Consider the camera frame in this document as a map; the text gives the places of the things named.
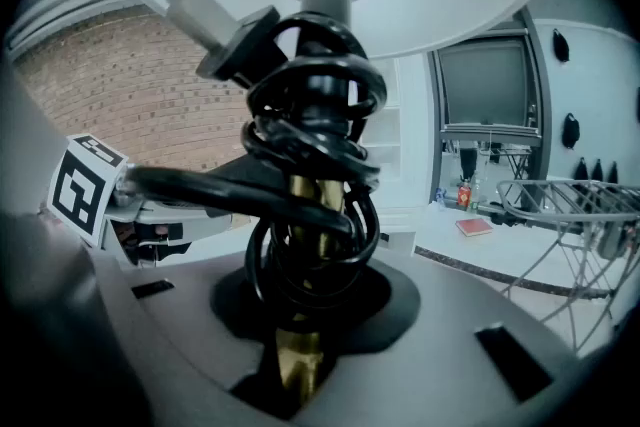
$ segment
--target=wire rack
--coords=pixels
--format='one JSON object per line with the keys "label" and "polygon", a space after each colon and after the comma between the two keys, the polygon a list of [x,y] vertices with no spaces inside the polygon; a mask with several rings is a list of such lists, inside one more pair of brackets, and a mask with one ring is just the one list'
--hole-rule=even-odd
{"label": "wire rack", "polygon": [[[512,188],[519,191],[514,202],[507,198]],[[574,283],[564,304],[541,321],[548,322],[568,309],[573,348],[580,351],[609,314],[617,291],[640,262],[640,188],[593,180],[506,180],[498,183],[497,189],[507,212],[554,226],[557,232],[540,258],[503,292],[510,296],[512,287],[520,284],[555,248],[560,248]],[[567,233],[579,234],[580,242],[564,241]],[[612,279],[607,272],[621,261],[622,272]],[[571,305],[594,290],[606,292],[607,302],[593,327],[578,341]]]}

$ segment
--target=coiled black cable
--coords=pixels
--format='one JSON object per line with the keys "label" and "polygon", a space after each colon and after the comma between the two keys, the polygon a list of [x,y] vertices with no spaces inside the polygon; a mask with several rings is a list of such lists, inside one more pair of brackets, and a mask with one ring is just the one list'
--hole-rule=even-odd
{"label": "coiled black cable", "polygon": [[[129,179],[147,194],[261,217],[246,251],[248,281],[265,303],[277,295],[285,298],[290,311],[310,315],[348,299],[377,245],[380,228],[369,195],[378,186],[380,170],[367,161],[367,151],[357,141],[366,118],[384,106],[387,93],[382,76],[346,26],[322,14],[304,12],[281,20],[268,37],[275,39],[291,28],[311,33],[314,49],[285,62],[249,89],[247,104],[253,120],[242,129],[242,143],[250,155],[285,176],[347,183],[344,213],[284,190],[217,177],[215,172],[138,167]],[[355,83],[356,103],[347,105],[346,98],[336,103],[309,87],[308,79],[317,76]],[[315,103],[328,105],[332,118],[300,115],[301,106]],[[334,129],[336,118],[346,131]],[[331,234],[337,241],[335,254],[326,259],[301,257],[298,253],[304,247],[296,246],[293,227]],[[264,258],[262,246],[269,228],[271,243]],[[309,279],[313,281],[311,276],[316,274],[328,276],[324,281],[329,286],[309,287]]]}

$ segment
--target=brick wall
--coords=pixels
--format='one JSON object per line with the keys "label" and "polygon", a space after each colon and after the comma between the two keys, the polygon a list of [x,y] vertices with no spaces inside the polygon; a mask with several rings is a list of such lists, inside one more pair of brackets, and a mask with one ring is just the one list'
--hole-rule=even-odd
{"label": "brick wall", "polygon": [[61,31],[16,65],[65,135],[90,132],[130,162],[210,169],[244,153],[244,91],[195,74],[204,51],[146,7]]}

